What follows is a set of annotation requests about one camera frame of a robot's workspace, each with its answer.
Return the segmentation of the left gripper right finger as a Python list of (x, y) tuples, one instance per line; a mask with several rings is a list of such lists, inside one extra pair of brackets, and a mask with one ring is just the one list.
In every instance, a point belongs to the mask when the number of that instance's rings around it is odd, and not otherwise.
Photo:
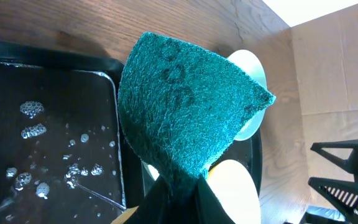
[(195, 204), (200, 224), (234, 224), (202, 175), (195, 187)]

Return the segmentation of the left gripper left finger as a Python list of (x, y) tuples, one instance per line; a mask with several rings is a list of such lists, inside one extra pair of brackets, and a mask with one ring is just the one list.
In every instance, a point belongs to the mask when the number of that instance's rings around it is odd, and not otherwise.
[(111, 224), (179, 223), (177, 196), (171, 185), (159, 177), (139, 206), (127, 209)]

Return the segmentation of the green scouring sponge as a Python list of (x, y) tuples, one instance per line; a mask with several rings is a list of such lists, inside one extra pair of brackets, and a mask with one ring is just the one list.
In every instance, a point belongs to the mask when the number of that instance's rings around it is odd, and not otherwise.
[(155, 167), (177, 200), (275, 96), (226, 58), (146, 32), (124, 66), (117, 108), (134, 152)]

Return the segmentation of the yellow plate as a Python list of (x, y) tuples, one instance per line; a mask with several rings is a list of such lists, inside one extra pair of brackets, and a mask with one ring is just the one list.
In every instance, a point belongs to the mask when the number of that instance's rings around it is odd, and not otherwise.
[(220, 162), (209, 171), (207, 183), (233, 223), (261, 224), (256, 186), (240, 162)]

